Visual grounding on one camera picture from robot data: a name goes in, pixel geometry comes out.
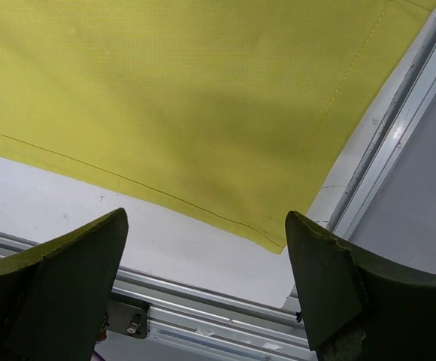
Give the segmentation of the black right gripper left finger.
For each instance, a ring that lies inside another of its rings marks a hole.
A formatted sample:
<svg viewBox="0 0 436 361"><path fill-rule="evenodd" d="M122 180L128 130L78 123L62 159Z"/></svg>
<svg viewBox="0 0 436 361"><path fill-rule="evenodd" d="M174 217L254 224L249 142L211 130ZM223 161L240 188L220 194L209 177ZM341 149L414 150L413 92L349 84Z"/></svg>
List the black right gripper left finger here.
<svg viewBox="0 0 436 361"><path fill-rule="evenodd" d="M118 208L0 259L0 360L89 360L129 230Z"/></svg>

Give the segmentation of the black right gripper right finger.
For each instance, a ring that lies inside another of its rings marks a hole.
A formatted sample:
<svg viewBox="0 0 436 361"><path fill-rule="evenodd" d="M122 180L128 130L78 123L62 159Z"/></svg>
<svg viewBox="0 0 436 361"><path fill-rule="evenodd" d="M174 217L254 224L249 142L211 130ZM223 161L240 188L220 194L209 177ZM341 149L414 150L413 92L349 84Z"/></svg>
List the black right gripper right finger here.
<svg viewBox="0 0 436 361"><path fill-rule="evenodd" d="M320 360L436 360L436 275L378 256L291 211L286 240Z"/></svg>

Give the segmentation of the yellow-green trousers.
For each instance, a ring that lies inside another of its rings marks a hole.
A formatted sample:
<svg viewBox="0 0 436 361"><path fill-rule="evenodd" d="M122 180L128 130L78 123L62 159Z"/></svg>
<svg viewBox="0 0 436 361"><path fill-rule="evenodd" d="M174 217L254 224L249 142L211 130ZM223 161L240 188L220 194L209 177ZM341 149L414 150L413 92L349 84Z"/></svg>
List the yellow-green trousers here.
<svg viewBox="0 0 436 361"><path fill-rule="evenodd" d="M435 1L0 1L0 157L286 246Z"/></svg>

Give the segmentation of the aluminium rail frame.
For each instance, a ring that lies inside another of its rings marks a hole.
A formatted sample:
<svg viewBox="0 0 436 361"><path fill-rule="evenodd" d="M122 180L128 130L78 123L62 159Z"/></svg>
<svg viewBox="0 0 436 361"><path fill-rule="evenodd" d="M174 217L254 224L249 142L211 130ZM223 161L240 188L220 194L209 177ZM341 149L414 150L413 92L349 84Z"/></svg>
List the aluminium rail frame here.
<svg viewBox="0 0 436 361"><path fill-rule="evenodd" d="M302 213L340 237L357 235L435 96L436 8ZM0 258L117 208L129 235L114 283L123 303L109 306L116 332L135 332L145 302L150 338L164 344L220 359L315 359L287 246L273 253L161 205L0 157Z"/></svg>

